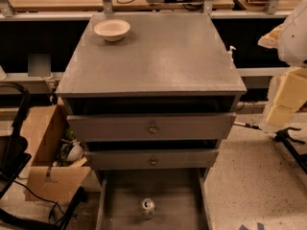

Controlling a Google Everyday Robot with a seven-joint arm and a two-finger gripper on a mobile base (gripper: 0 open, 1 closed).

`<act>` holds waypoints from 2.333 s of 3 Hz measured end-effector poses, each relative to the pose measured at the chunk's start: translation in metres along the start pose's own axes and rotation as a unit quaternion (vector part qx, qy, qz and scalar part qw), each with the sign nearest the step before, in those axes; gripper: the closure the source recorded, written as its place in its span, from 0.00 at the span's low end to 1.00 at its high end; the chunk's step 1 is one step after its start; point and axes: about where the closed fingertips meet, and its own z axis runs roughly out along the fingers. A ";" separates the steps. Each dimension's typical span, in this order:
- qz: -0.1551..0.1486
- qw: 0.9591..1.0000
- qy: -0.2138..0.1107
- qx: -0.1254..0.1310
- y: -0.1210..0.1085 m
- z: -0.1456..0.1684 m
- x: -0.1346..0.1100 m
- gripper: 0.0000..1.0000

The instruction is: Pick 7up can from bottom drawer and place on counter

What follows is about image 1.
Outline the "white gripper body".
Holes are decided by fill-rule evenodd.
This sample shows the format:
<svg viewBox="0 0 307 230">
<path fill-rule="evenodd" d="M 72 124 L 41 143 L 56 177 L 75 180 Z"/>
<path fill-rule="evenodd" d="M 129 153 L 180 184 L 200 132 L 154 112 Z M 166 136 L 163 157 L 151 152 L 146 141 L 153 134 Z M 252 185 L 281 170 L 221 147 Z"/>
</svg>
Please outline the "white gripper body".
<svg viewBox="0 0 307 230">
<path fill-rule="evenodd" d="M 273 103 L 298 111 L 307 102 L 307 69 L 291 68 L 282 77 Z"/>
</svg>

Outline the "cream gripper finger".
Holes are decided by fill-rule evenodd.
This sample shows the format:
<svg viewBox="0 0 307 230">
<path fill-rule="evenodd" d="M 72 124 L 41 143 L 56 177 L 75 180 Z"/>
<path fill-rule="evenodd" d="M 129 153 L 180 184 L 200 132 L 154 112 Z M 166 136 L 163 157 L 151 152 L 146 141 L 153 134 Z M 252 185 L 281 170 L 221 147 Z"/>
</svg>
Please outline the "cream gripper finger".
<svg viewBox="0 0 307 230">
<path fill-rule="evenodd" d="M 292 108 L 273 105 L 266 118 L 266 123 L 273 127 L 283 127 L 289 122 L 293 114 L 294 110 Z"/>
<path fill-rule="evenodd" d="M 278 25 L 269 33 L 263 35 L 258 40 L 258 45 L 268 49 L 276 49 L 278 45 L 278 38 L 281 31 L 281 26 Z"/>
</svg>

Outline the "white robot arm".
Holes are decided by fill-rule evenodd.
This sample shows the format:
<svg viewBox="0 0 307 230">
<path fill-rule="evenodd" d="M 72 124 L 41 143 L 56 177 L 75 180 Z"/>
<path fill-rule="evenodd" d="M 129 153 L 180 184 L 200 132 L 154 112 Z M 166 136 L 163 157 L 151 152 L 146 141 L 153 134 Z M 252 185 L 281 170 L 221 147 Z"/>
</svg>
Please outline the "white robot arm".
<svg viewBox="0 0 307 230">
<path fill-rule="evenodd" d="M 265 124 L 285 126 L 307 103 L 307 0 L 302 0 L 285 21 L 258 40 L 258 45 L 276 49 L 290 69 L 280 77 Z"/>
</svg>

